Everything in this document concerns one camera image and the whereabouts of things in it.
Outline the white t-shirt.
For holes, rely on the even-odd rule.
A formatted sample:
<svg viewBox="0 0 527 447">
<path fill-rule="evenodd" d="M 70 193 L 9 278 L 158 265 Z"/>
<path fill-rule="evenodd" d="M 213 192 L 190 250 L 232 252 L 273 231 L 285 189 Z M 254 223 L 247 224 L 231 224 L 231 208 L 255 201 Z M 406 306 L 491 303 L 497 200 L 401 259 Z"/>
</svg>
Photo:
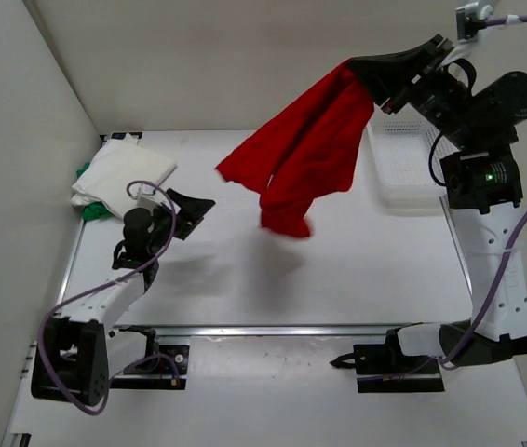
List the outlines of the white t-shirt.
<svg viewBox="0 0 527 447">
<path fill-rule="evenodd" d="M 141 180 L 161 184 L 177 167 L 173 158 L 143 148 L 139 140 L 133 139 L 109 139 L 90 163 L 96 172 L 104 175 L 98 197 L 118 218 L 123 218 L 136 204 L 127 194 L 129 183 Z"/>
</svg>

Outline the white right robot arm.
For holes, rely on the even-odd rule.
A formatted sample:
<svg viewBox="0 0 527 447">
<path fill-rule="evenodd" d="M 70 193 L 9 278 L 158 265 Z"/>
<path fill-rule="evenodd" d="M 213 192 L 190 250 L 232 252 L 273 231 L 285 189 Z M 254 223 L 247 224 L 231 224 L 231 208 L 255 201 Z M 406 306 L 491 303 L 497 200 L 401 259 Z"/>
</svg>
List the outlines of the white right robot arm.
<svg viewBox="0 0 527 447">
<path fill-rule="evenodd" d="M 527 286 L 517 240 L 527 224 L 520 169 L 511 147 L 527 120 L 527 73 L 503 74 L 475 91 L 476 70 L 435 36 L 399 53 L 349 64 L 387 114 L 411 106 L 453 145 L 440 168 L 453 228 L 466 262 L 471 317 L 392 331 L 384 361 L 403 373 L 418 357 L 456 367 L 527 354 Z"/>
</svg>

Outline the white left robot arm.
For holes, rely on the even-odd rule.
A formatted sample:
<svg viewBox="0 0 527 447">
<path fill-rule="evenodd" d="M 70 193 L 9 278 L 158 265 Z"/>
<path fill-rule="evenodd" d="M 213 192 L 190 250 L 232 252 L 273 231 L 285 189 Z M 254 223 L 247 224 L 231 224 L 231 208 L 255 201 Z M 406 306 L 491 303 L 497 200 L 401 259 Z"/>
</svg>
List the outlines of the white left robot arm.
<svg viewBox="0 0 527 447">
<path fill-rule="evenodd" d="M 162 197 L 149 198 L 143 192 L 146 185 L 134 181 L 127 187 L 129 196 L 146 203 L 123 217 L 111 264 L 123 276 L 61 302 L 43 317 L 32 370 L 33 397 L 69 402 L 98 415 L 120 375 L 151 373 L 167 365 L 173 383 L 180 382 L 177 363 L 161 350 L 155 329 L 118 322 L 155 282 L 158 260 L 172 240 L 187 239 L 215 202 L 159 186 L 154 189 Z"/>
</svg>

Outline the red t-shirt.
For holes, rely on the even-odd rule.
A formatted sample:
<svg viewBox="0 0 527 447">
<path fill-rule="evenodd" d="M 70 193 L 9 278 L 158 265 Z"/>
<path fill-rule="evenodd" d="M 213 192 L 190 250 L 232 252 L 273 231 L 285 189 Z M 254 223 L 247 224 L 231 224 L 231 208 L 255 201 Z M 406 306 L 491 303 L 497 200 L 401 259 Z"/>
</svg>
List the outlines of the red t-shirt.
<svg viewBox="0 0 527 447">
<path fill-rule="evenodd" d="M 216 170 L 259 196 L 261 226 L 309 238 L 306 214 L 322 196 L 350 189 L 374 103 L 345 62 L 224 158 Z"/>
</svg>

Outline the green t-shirt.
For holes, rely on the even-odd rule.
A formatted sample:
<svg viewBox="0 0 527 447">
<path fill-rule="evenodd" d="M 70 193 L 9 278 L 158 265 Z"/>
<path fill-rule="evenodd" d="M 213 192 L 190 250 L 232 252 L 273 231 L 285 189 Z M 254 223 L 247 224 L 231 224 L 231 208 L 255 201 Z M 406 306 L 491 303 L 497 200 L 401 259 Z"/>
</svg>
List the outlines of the green t-shirt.
<svg viewBox="0 0 527 447">
<path fill-rule="evenodd" d="M 96 172 L 91 163 L 85 163 L 76 171 L 76 181 L 72 186 L 72 204 L 80 207 L 84 221 L 95 221 L 112 216 L 98 194 L 103 189 L 104 175 Z"/>
</svg>

